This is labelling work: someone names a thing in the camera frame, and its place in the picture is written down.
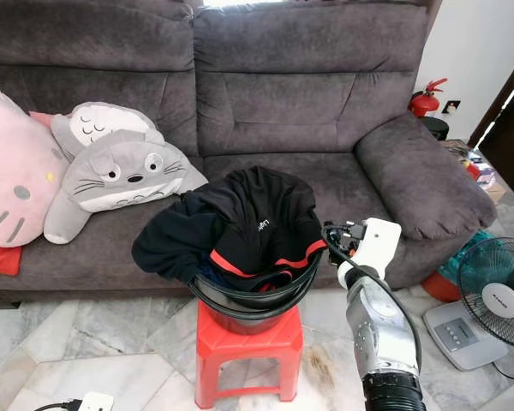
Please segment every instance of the sofa armrest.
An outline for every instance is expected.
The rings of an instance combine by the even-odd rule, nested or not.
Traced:
[[[496,218],[493,202],[409,112],[363,137],[356,156],[409,238],[452,238]]]

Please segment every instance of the red plastic stool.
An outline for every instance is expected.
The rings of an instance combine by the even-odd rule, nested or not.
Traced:
[[[198,407],[212,408],[215,400],[244,394],[279,394],[280,401],[292,401],[302,355],[301,317],[291,308],[271,329],[252,336],[235,334],[221,327],[210,314],[211,308],[198,303],[196,332],[196,396]],[[219,368],[229,360],[276,358],[280,365],[279,387],[247,387],[218,391]]]

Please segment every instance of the red fire extinguisher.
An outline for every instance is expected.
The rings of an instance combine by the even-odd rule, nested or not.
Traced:
[[[411,103],[409,103],[409,109],[417,117],[423,117],[427,114],[427,111],[435,111],[439,107],[439,101],[434,97],[434,92],[443,92],[437,85],[445,83],[447,79],[441,79],[438,81],[430,81],[427,84],[425,92],[418,92],[413,95]]]

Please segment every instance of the totoro pillow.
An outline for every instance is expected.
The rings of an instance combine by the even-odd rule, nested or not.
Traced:
[[[159,131],[117,130],[75,157],[45,218],[44,236],[65,244],[94,212],[182,194],[206,183]]]
[[[49,125],[70,162],[85,147],[116,130],[145,133],[148,129],[156,129],[154,123],[140,111],[107,103],[79,104],[66,116],[36,112],[30,112],[30,115]]]
[[[0,247],[42,234],[68,165],[50,130],[0,92]]]

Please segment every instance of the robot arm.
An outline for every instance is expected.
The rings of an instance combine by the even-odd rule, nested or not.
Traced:
[[[330,226],[329,232],[326,227],[330,252],[337,255],[338,262],[343,260],[338,280],[349,291],[346,318],[354,335],[367,411],[426,410],[418,379],[418,335],[403,306],[383,282],[400,232],[398,224],[378,218],[369,218],[362,225]],[[348,250],[341,246],[342,236],[358,242],[352,258],[341,251]]]

